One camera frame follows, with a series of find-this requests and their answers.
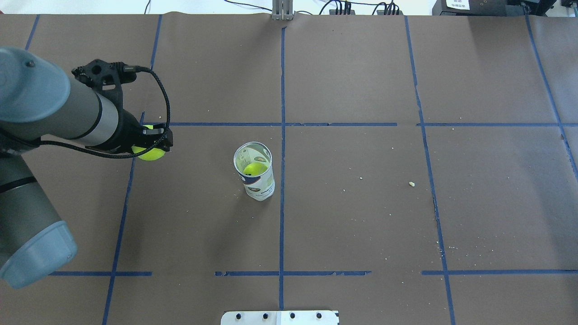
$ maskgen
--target tennis ball can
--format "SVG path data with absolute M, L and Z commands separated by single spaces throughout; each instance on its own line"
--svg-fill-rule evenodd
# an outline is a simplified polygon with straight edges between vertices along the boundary
M 267 146 L 255 141 L 245 143 L 235 152 L 233 164 L 247 195 L 257 201 L 273 195 L 273 157 Z

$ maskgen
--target bolt hole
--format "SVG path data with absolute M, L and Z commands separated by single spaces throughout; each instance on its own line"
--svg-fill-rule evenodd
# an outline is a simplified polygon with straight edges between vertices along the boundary
M 101 68 L 100 65 L 95 65 L 95 66 L 92 68 L 92 72 L 93 72 L 95 75 L 99 74 L 101 71 L 102 71 L 102 68 Z

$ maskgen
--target electrical cable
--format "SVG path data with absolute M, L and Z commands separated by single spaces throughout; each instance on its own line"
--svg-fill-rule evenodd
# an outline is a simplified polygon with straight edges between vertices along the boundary
M 144 7 L 144 13 L 146 14 L 146 10 L 149 8 L 151 0 L 148 1 L 148 3 L 146 4 L 146 7 Z
M 323 10 L 325 10 L 325 7 L 327 7 L 327 5 L 329 5 L 331 2 L 336 2 L 335 4 L 335 14 L 337 14 L 337 3 L 339 4 L 339 10 L 341 11 L 341 1 L 339 0 L 329 0 L 325 3 L 325 5 L 321 8 L 321 10 L 319 11 L 319 14 L 323 13 Z
M 270 11 L 270 12 L 273 12 L 272 9 L 265 8 L 265 7 L 261 7 L 261 6 L 251 5 L 251 4 L 249 4 L 249 3 L 235 2 L 235 1 L 230 1 L 230 0 L 223 0 L 223 1 L 224 1 L 224 2 L 228 2 L 228 3 L 234 3 L 234 4 L 236 4 L 236 5 L 249 6 L 249 7 L 259 8 L 259 9 L 268 10 L 268 11 Z
M 383 9 L 384 13 L 387 10 L 387 3 L 385 2 L 380 2 L 378 3 L 375 8 L 373 9 L 373 12 L 371 13 L 371 15 L 373 16 L 375 14 L 375 12 L 377 11 L 377 8 L 379 8 L 379 6 L 383 5 L 385 8 Z
M 87 153 L 87 154 L 91 154 L 93 156 L 97 156 L 97 157 L 102 157 L 102 158 L 110 158 L 110 159 L 128 159 L 128 158 L 135 158 L 138 156 L 142 156 L 145 153 L 153 150 L 157 144 L 159 144 L 162 140 L 165 139 L 166 137 L 166 131 L 169 128 L 169 125 L 171 123 L 171 104 L 169 103 L 169 97 L 166 94 L 166 90 L 165 87 L 162 85 L 161 79 L 157 76 L 156 73 L 154 73 L 154 71 L 152 71 L 151 69 L 145 68 L 145 67 L 139 67 L 136 66 L 136 71 L 137 72 L 147 72 L 150 73 L 154 80 L 157 81 L 157 84 L 159 86 L 159 88 L 162 91 L 162 96 L 165 98 L 165 103 L 166 103 L 166 123 L 165 123 L 165 127 L 164 130 L 161 134 L 161 136 L 152 144 L 150 145 L 147 149 L 144 149 L 143 151 L 139 152 L 139 153 L 133 153 L 133 154 L 123 154 L 123 155 L 114 155 L 114 154 L 108 154 L 108 153 L 102 153 L 102 152 L 98 152 L 98 151 L 93 151 L 90 149 L 85 149 L 82 147 L 78 147 L 75 145 L 71 145 L 70 143 L 65 143 L 65 142 L 59 142 L 59 141 L 39 141 L 37 144 L 38 145 L 49 145 L 49 146 L 59 146 L 59 147 L 64 147 L 64 148 L 68 148 L 68 149 L 72 149 L 72 150 L 76 150 L 78 152 L 82 152 L 82 153 Z

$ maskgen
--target tennis ball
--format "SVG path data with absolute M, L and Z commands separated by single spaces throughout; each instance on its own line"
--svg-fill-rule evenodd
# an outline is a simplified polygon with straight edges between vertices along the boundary
M 137 146 L 133 146 L 131 149 L 132 149 L 132 152 L 134 152 L 134 153 L 139 153 L 139 152 L 146 150 L 146 148 L 137 147 Z M 146 161 L 153 161 L 153 160 L 157 160 L 157 159 L 161 158 L 164 155 L 165 155 L 164 150 L 159 149 L 159 148 L 154 148 L 153 150 L 151 150 L 145 154 L 140 155 L 139 158 L 142 160 L 146 160 Z
M 261 164 L 260 162 L 252 162 L 251 164 L 247 165 L 243 170 L 243 174 L 247 176 L 257 176 L 264 173 L 267 170 L 267 166 Z

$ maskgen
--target white wall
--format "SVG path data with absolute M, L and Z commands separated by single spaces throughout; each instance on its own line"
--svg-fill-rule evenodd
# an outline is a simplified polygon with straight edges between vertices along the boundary
M 4 13 L 52 13 L 52 14 L 135 14 L 143 13 L 148 0 L 0 0 L 0 10 Z M 258 6 L 271 8 L 271 0 L 237 0 Z M 378 0 L 356 2 L 378 3 Z M 294 0 L 294 10 L 307 10 L 318 14 L 325 0 Z M 406 15 L 430 15 L 435 0 L 397 0 L 395 2 Z M 356 14 L 371 14 L 374 6 L 353 5 Z M 261 9 L 250 9 L 246 6 L 233 5 L 223 0 L 151 0 L 150 13 L 166 12 L 200 13 L 200 14 L 244 14 L 264 12 Z M 574 16 L 572 10 L 560 6 L 560 0 L 549 16 Z

